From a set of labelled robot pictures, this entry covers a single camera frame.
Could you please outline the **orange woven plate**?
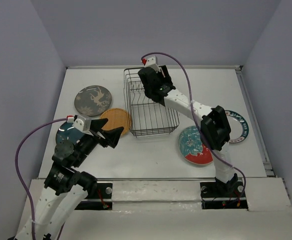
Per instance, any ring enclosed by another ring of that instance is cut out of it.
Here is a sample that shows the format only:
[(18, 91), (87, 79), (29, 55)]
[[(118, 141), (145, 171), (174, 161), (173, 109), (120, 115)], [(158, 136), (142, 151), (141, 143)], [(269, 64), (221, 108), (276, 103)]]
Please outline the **orange woven plate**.
[(105, 131), (109, 131), (118, 127), (124, 127), (121, 136), (128, 133), (132, 123), (130, 114), (121, 108), (108, 109), (100, 116), (100, 118), (108, 119), (108, 122), (102, 127), (102, 129)]

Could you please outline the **grey deer pattern plate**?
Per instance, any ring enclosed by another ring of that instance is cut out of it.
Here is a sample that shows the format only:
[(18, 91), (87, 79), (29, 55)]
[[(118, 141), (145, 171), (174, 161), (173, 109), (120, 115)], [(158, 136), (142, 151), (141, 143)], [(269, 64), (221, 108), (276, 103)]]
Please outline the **grey deer pattern plate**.
[(95, 117), (108, 110), (112, 103), (110, 91), (100, 85), (91, 85), (79, 91), (74, 99), (75, 109), (82, 115)]

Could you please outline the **teal blue plate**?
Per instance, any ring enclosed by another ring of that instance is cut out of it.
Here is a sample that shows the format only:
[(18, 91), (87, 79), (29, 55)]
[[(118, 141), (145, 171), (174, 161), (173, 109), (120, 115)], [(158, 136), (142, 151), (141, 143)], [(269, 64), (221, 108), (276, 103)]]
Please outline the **teal blue plate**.
[(68, 140), (74, 145), (84, 136), (84, 133), (76, 129), (72, 123), (64, 122), (56, 132), (55, 142)]

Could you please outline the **red and teal plate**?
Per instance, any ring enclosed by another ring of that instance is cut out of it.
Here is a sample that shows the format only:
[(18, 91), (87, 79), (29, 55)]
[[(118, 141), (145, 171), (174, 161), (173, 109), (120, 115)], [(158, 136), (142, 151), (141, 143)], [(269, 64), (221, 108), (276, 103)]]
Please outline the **red and teal plate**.
[(202, 143), (200, 133), (195, 125), (181, 131), (178, 136), (178, 146), (184, 159), (194, 165), (203, 167), (213, 162), (212, 154)]

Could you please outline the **white plate green rim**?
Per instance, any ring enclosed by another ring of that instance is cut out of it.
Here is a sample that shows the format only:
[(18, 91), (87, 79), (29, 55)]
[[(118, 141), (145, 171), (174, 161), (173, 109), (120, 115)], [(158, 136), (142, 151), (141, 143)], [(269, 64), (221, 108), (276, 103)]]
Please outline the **white plate green rim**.
[(231, 128), (229, 143), (238, 144), (243, 142), (250, 132), (248, 122), (235, 111), (225, 110), (225, 113)]

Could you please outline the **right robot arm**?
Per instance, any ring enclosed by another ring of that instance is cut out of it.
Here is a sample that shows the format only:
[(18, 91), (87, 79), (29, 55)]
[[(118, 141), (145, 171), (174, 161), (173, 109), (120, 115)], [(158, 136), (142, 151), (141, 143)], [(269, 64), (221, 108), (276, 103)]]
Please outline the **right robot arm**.
[(165, 65), (159, 71), (143, 67), (138, 75), (147, 98), (165, 107), (178, 111), (192, 119), (200, 133), (202, 143), (213, 155), (216, 191), (221, 196), (229, 195), (238, 181), (235, 167), (229, 155), (231, 127), (221, 106), (210, 107), (193, 100), (188, 74), (183, 70), (188, 84), (189, 96), (185, 96), (172, 83)]

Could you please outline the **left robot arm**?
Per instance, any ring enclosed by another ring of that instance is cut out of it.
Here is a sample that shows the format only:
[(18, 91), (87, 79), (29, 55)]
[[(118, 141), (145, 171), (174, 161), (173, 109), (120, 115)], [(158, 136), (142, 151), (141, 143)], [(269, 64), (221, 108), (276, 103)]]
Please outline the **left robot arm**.
[(87, 172), (77, 171), (97, 145), (115, 148), (124, 127), (103, 130), (107, 118), (92, 119), (83, 115), (69, 115), (51, 123), (67, 122), (82, 133), (76, 143), (59, 141), (52, 156), (52, 167), (46, 177), (41, 195), (34, 203), (18, 166), (18, 156), (22, 145), (36, 131), (46, 126), (42, 124), (28, 133), (17, 147), (15, 170), (26, 191), (30, 203), (30, 217), (22, 229), (13, 236), (14, 240), (57, 240), (70, 214), (82, 200), (95, 195), (97, 178)]

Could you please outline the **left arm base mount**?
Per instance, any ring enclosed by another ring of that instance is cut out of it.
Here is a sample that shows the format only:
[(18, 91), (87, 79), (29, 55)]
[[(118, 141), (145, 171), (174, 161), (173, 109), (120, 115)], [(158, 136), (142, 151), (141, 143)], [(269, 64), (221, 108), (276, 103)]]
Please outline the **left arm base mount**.
[(82, 200), (75, 210), (78, 211), (110, 211), (112, 210), (113, 182), (99, 181), (94, 193)]

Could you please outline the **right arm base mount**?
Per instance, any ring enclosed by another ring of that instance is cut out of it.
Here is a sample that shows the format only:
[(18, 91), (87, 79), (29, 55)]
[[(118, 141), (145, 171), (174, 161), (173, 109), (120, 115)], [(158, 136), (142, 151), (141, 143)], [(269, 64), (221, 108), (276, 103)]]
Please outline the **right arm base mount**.
[(235, 188), (228, 193), (219, 192), (215, 186), (215, 182), (200, 183), (203, 210), (248, 209), (246, 194), (242, 193), (241, 181), (237, 182)]

